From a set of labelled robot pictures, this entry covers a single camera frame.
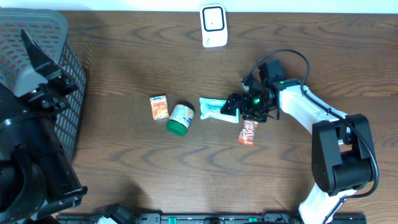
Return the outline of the orange chocolate bar wrapper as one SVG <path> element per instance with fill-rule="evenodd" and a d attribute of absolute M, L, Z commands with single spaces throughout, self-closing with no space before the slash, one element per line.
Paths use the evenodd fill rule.
<path fill-rule="evenodd" d="M 247 146 L 254 145 L 254 137 L 258 122 L 244 120 L 243 127 L 239 132 L 238 141 Z"/>

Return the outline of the orange Kleenex tissue pack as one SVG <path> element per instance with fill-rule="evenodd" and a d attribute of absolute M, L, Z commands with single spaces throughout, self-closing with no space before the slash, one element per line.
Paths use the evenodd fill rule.
<path fill-rule="evenodd" d="M 160 120 L 169 118 L 168 101 L 166 95 L 154 96 L 150 98 L 153 119 Z"/>

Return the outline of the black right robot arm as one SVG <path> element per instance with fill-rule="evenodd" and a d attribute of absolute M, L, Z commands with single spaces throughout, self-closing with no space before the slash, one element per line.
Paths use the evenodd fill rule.
<path fill-rule="evenodd" d="M 349 198 L 371 195 L 379 183 L 368 119 L 338 111 L 315 96 L 299 79 L 269 78 L 257 90 L 231 94 L 221 113 L 265 122 L 270 111 L 294 117 L 312 135 L 312 174 L 308 197 L 296 222 L 330 223 Z"/>

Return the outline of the green cap bottle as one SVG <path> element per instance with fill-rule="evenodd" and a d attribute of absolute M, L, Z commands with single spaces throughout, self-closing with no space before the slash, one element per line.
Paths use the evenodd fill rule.
<path fill-rule="evenodd" d="M 192 123 L 194 111 L 183 104 L 177 104 L 166 124 L 166 129 L 178 136 L 184 136 Z"/>

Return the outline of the green tissue pack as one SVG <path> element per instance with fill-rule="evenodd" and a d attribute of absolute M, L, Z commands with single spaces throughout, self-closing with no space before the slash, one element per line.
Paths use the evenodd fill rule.
<path fill-rule="evenodd" d="M 200 119 L 214 118 L 230 123 L 239 123 L 239 115 L 221 114 L 221 109 L 225 105 L 226 100 L 213 98 L 200 98 Z"/>

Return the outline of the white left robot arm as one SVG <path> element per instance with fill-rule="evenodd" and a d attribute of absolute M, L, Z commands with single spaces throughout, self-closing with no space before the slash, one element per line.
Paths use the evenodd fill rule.
<path fill-rule="evenodd" d="M 69 109 L 76 81 L 21 30 L 36 73 L 46 79 L 16 96 L 1 86 L 1 223 L 28 223 L 81 203 L 80 184 L 55 132 L 56 116 Z"/>

